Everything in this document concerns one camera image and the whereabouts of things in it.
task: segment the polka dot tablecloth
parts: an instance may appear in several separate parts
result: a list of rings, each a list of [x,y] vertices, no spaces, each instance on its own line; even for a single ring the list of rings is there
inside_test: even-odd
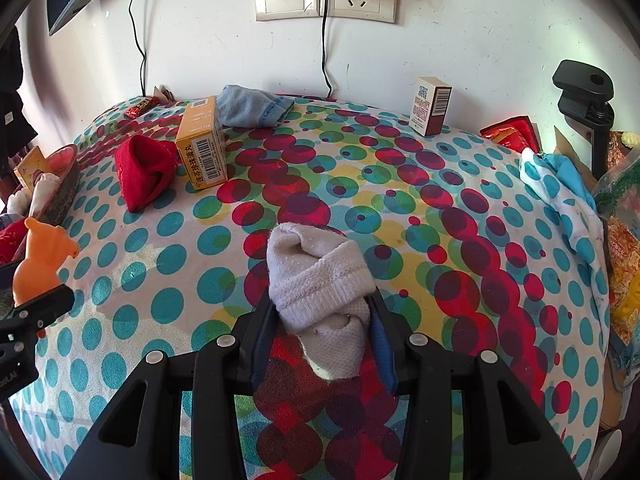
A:
[[[375,108],[297,98],[275,130],[226,129],[228,182],[194,192],[179,166],[171,187],[132,214],[114,150],[133,134],[174,139],[186,104],[125,120],[137,101],[75,140],[82,175],[64,227],[82,251],[60,277],[76,301],[37,345],[40,378],[11,401],[53,478],[142,356],[198,350],[257,304],[277,222],[356,240],[388,307],[414,330],[457,352],[495,349],[586,471],[602,403],[598,313],[584,261],[519,180],[517,153],[448,128],[421,138],[407,117]],[[386,394],[370,348],[359,377],[327,383],[280,333],[261,388],[236,405],[249,478],[393,477],[407,400]],[[188,478],[190,394],[182,407]]]

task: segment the box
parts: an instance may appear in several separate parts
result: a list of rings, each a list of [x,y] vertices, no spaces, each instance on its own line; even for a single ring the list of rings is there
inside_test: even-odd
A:
[[[34,146],[15,167],[14,173],[22,187],[33,194],[38,177],[43,173],[51,173],[51,168],[40,151],[40,147]]]
[[[175,145],[193,189],[205,189],[227,180],[225,141],[216,116],[215,97],[187,105]]]
[[[449,107],[451,85],[435,77],[419,77],[409,125],[422,136],[439,134]]]

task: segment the red candy wrapper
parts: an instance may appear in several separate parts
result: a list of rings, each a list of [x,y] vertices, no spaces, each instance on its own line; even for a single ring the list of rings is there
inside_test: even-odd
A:
[[[145,97],[137,105],[132,106],[131,108],[129,108],[129,110],[124,112],[124,116],[127,119],[137,119],[138,117],[140,117],[140,115],[149,110],[149,108],[153,108],[159,103],[160,99],[158,99],[157,97]]]
[[[540,152],[536,133],[527,116],[514,117],[489,126],[480,130],[480,135],[518,153],[522,153],[525,148],[531,148],[534,153]]]

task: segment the orange toy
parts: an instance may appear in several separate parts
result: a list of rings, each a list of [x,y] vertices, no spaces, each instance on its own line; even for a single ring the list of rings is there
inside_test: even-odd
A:
[[[27,218],[25,259],[14,273],[14,303],[20,306],[52,288],[61,285],[58,269],[68,256],[76,257],[80,246],[60,227]]]

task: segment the screw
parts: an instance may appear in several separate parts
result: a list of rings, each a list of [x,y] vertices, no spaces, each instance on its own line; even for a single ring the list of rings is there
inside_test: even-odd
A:
[[[414,332],[409,336],[409,343],[414,346],[425,346],[429,342],[429,338],[420,332]]]
[[[480,358],[491,365],[498,362],[498,355],[492,350],[482,350]]]
[[[218,339],[216,339],[216,343],[218,344],[218,346],[221,346],[222,348],[231,346],[235,342],[236,342],[236,338],[233,337],[231,334],[224,334],[224,335],[221,335]]]
[[[164,354],[162,354],[161,351],[152,350],[151,352],[149,352],[146,355],[145,361],[147,363],[149,363],[150,365],[154,365],[154,364],[159,363],[160,361],[162,361],[163,358],[164,358]]]

